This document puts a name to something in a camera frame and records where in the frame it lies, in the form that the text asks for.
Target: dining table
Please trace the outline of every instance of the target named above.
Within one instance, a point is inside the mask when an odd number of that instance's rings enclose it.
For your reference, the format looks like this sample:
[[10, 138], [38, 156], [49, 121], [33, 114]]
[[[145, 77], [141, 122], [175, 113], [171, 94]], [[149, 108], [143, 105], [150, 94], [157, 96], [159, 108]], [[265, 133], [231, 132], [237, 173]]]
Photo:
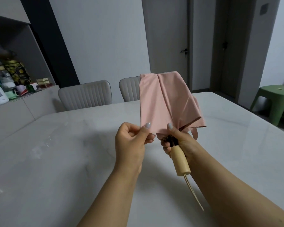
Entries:
[[[284, 131], [215, 93], [193, 95], [207, 126], [197, 141], [284, 210]], [[112, 172], [123, 122], [140, 126], [139, 101], [45, 115], [1, 141], [0, 226], [75, 227]], [[146, 144], [127, 226], [218, 226], [188, 180], [204, 211], [160, 141]]]

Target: umbrella handle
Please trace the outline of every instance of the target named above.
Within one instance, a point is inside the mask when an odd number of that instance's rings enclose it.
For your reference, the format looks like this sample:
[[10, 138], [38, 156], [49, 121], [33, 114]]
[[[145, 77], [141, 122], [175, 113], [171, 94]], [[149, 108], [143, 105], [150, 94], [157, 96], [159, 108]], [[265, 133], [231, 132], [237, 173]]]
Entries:
[[189, 181], [186, 178], [186, 175], [190, 174], [191, 171], [190, 171], [188, 162], [186, 160], [185, 154], [182, 151], [181, 147], [180, 146], [171, 147], [170, 156], [171, 156], [171, 159], [173, 160], [177, 175], [178, 176], [184, 176], [184, 179], [185, 179], [190, 191], [192, 192], [193, 196], [195, 197], [197, 203], [200, 205], [201, 209], [204, 211], [204, 209], [201, 206], [195, 192], [193, 191], [192, 187], [189, 184]]

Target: door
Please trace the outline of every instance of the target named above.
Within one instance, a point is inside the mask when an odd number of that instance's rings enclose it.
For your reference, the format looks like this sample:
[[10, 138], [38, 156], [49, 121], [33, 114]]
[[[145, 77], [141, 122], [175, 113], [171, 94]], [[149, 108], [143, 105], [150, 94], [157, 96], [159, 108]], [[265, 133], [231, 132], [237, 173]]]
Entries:
[[152, 73], [188, 77], [187, 0], [142, 0]]
[[246, 57], [254, 0], [229, 0], [220, 91], [236, 97]]

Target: painted fingernail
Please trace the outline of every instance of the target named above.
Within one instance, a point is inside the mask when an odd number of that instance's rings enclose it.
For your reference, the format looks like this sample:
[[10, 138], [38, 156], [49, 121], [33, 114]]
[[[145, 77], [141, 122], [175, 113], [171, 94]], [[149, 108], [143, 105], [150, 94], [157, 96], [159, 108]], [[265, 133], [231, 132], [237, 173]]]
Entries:
[[150, 122], [147, 122], [147, 123], [145, 124], [145, 127], [146, 127], [147, 129], [150, 129], [150, 128], [151, 128], [151, 123], [150, 123]]

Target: hand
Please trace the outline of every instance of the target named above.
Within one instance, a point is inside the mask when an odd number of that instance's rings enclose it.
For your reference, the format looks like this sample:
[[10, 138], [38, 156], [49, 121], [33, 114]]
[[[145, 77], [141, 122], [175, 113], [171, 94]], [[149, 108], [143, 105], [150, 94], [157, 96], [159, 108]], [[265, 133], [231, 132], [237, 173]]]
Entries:
[[149, 133], [151, 123], [143, 127], [124, 122], [120, 126], [116, 137], [116, 164], [115, 170], [124, 173], [140, 173], [144, 159], [144, 145], [152, 143], [156, 137]]
[[[196, 140], [194, 140], [189, 133], [184, 131], [182, 132], [179, 131], [171, 123], [167, 125], [167, 130], [169, 134], [171, 134], [173, 137], [178, 139], [179, 146], [183, 150], [188, 164], [190, 164], [193, 161], [193, 158], [197, 152], [205, 151], [205, 149]], [[170, 143], [161, 141], [161, 145], [163, 146], [165, 153], [167, 153], [170, 156], [170, 151], [171, 151]]]

